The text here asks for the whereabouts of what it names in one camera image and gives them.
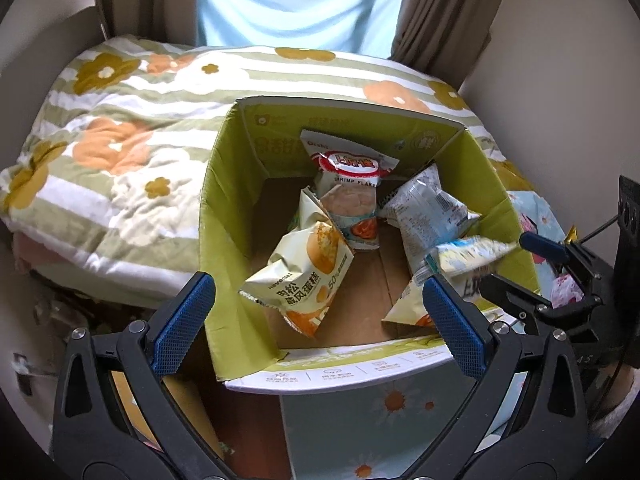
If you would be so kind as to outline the blue white snack bag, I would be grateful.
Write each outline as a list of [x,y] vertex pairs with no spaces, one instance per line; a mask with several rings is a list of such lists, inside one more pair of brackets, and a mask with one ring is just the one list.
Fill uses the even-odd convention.
[[420,285],[434,274],[442,274],[445,278],[486,275],[515,248],[515,243],[499,242],[478,235],[442,243],[422,258],[412,282]]

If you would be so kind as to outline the cream orange snack bag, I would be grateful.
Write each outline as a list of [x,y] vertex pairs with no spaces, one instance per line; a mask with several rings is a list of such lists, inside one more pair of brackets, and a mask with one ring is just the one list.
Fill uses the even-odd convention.
[[384,316],[383,322],[434,328],[435,323],[424,307],[422,286],[410,281]]

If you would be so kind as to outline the grey snack bag with barcode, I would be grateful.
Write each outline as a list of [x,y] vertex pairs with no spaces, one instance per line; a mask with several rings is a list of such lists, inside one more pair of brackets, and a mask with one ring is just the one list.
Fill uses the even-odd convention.
[[480,220],[478,212],[442,188],[434,162],[387,196],[378,216],[399,229],[412,274],[426,265],[435,246],[457,240]]

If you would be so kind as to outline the red white shrimp flakes bag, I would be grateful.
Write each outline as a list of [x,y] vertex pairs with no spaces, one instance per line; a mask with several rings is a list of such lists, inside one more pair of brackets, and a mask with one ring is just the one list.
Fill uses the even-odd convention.
[[317,166],[314,192],[353,250],[375,250],[378,193],[382,179],[399,164],[363,144],[304,129],[300,140]]

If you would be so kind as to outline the cream yellow cake snack bag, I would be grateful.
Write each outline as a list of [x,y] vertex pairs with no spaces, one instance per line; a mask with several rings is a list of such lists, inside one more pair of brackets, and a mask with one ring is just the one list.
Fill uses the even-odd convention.
[[311,338],[352,260],[340,229],[311,189],[303,188],[295,228],[280,239],[267,264],[245,280],[239,295],[277,310],[293,330]]

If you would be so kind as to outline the wooden stool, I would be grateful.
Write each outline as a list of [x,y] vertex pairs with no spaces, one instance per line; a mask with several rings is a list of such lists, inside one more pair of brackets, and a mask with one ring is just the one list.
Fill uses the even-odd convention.
[[152,396],[136,396],[124,372],[111,372],[111,378],[126,419],[149,448],[164,452],[169,429],[190,427],[193,437],[199,436],[221,460],[224,458],[220,440],[193,382],[166,376]]

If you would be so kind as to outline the green cardboard box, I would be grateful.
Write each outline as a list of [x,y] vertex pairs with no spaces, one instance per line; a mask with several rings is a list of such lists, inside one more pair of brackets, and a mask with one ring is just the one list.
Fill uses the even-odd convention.
[[200,267],[216,285],[205,331],[217,378],[231,390],[284,396],[372,386],[448,362],[438,337],[382,324],[409,279],[398,232],[387,226],[380,249],[356,257],[314,338],[240,295],[316,174],[300,140],[306,129],[395,157],[393,182],[434,162],[444,189],[480,214],[475,234],[500,242],[521,235],[506,188],[458,120],[346,100],[239,99],[222,122],[201,194]]

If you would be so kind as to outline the floral striped quilt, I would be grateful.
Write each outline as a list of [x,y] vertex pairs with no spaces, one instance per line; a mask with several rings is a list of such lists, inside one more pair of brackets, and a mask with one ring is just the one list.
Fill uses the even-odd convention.
[[528,181],[461,96],[370,56],[301,48],[188,48],[117,37],[56,77],[12,166],[1,218],[25,269],[104,301],[154,307],[198,268],[201,192],[257,195],[262,178],[310,177],[304,129],[344,134],[417,172],[466,130],[463,172],[508,191]]

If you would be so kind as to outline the right brown curtain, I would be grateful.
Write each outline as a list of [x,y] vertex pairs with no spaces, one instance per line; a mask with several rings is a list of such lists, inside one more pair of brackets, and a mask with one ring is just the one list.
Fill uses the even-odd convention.
[[490,41],[502,0],[401,0],[390,58],[460,88]]

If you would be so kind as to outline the light blue hanging cloth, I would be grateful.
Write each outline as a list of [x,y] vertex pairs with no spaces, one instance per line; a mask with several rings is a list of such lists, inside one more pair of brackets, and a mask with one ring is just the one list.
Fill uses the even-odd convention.
[[198,42],[389,58],[401,0],[196,0]]

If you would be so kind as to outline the grey bed headboard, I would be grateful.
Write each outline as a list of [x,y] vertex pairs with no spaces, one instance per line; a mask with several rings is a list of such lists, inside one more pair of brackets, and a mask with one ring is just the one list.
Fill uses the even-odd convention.
[[51,25],[1,70],[1,92],[47,91],[70,61],[104,40],[99,12],[88,6]]

